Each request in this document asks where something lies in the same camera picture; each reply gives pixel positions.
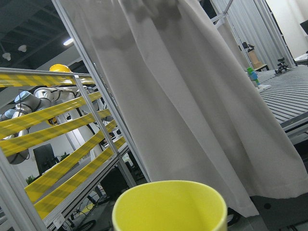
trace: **yellow container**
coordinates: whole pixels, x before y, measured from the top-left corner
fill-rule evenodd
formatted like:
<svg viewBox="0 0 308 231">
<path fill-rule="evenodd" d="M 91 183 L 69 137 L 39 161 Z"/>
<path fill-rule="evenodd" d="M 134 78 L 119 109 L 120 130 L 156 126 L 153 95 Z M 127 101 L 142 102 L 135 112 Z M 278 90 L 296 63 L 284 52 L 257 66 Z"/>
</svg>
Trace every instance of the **yellow container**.
<svg viewBox="0 0 308 231">
<path fill-rule="evenodd" d="M 136 186 L 116 201 L 115 231 L 227 231 L 227 207 L 213 188 L 166 180 Z"/>
</svg>

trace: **yellow tape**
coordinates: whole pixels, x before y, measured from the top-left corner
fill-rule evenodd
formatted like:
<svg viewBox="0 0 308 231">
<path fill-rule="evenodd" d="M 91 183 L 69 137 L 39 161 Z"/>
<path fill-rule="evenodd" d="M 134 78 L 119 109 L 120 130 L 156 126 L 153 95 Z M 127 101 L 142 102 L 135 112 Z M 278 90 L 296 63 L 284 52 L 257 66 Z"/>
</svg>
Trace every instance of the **yellow tape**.
<svg viewBox="0 0 308 231">
<path fill-rule="evenodd" d="M 108 109 L 98 112 L 101 118 L 110 115 Z M 6 157 L 16 154 L 20 151 L 28 149 L 34 145 L 40 144 L 44 141 L 48 141 L 57 136 L 63 135 L 69 131 L 77 129 L 81 126 L 89 124 L 94 121 L 92 114 L 84 115 L 78 119 L 74 119 L 70 122 L 66 122 L 51 128 L 47 128 L 41 131 L 36 131 L 21 137 L 16 137 L 8 140 L 0 141 L 0 147 L 2 148 Z"/>
<path fill-rule="evenodd" d="M 122 137 L 115 142 L 116 148 L 120 148 L 125 143 Z M 110 148 L 105 149 L 92 162 L 83 167 L 72 178 L 64 184 L 45 196 L 43 199 L 34 204 L 35 209 L 40 217 L 44 219 L 54 208 L 57 207 L 72 191 L 74 191 L 82 182 L 84 182 L 91 174 L 93 174 L 106 160 L 112 156 Z"/>
<path fill-rule="evenodd" d="M 80 77 L 82 84 L 94 84 L 91 76 Z M 0 87 L 75 85 L 71 75 L 0 74 Z"/>
<path fill-rule="evenodd" d="M 101 97 L 99 92 L 89 94 L 92 101 Z M 72 109 L 78 108 L 85 104 L 85 100 L 82 97 L 64 102 L 59 105 L 55 105 L 37 112 L 33 112 L 21 117 L 14 119 L 9 119 L 0 122 L 0 139 L 12 135 L 16 132 L 29 128 L 36 125 L 42 121 L 53 118 L 64 112 L 70 111 Z"/>
<path fill-rule="evenodd" d="M 116 126 L 112 123 L 106 129 L 108 132 Z M 85 156 L 92 148 L 94 148 L 100 141 L 104 139 L 101 131 L 92 136 L 87 142 L 80 146 L 77 150 L 72 152 L 67 158 L 56 164 L 44 175 L 25 187 L 30 201 L 34 203 L 44 192 L 46 192 L 55 182 L 57 182 L 68 170 L 70 170 L 78 161 Z"/>
</svg>

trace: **green plant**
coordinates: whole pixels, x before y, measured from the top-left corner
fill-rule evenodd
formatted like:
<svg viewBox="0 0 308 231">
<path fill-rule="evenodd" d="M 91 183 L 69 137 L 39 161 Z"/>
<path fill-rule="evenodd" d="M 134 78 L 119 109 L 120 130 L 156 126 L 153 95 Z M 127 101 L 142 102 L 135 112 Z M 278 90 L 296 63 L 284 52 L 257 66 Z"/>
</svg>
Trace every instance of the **green plant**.
<svg viewBox="0 0 308 231">
<path fill-rule="evenodd" d="M 33 181 L 35 180 L 35 177 L 33 175 L 29 176 L 27 179 L 26 179 L 26 182 L 27 184 L 31 184 Z"/>
<path fill-rule="evenodd" d="M 63 161 L 65 158 L 67 158 L 69 156 L 69 154 L 66 154 L 66 152 L 64 152 L 64 155 L 61 156 L 60 161 Z"/>
</svg>

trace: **curtain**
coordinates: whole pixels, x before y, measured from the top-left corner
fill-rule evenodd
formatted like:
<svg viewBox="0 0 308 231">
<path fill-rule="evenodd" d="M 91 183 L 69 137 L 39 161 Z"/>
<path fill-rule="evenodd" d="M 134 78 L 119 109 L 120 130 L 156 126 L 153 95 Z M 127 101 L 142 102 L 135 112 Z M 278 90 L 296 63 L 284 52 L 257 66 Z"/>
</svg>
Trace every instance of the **curtain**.
<svg viewBox="0 0 308 231">
<path fill-rule="evenodd" d="M 151 181 L 193 180 L 244 216 L 308 192 L 300 156 L 195 0 L 62 0 Z"/>
<path fill-rule="evenodd" d="M 223 12 L 229 0 L 211 0 L 220 12 Z M 258 59 L 268 64 L 270 69 L 277 69 L 277 59 L 285 57 L 288 64 L 294 65 L 291 55 L 281 36 L 277 36 L 270 23 L 262 0 L 234 0 L 228 10 L 228 16 L 240 40 L 255 46 Z"/>
</svg>

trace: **black ceiling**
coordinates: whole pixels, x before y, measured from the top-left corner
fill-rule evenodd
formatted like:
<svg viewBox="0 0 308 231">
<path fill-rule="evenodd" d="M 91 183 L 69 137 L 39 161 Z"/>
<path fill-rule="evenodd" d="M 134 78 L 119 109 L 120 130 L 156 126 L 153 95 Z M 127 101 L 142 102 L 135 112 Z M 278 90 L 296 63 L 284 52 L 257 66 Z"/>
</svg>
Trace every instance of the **black ceiling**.
<svg viewBox="0 0 308 231">
<path fill-rule="evenodd" d="M 51 0 L 0 0 L 0 67 L 37 69 L 65 51 L 69 35 Z M 20 45 L 26 52 L 18 51 Z"/>
</svg>

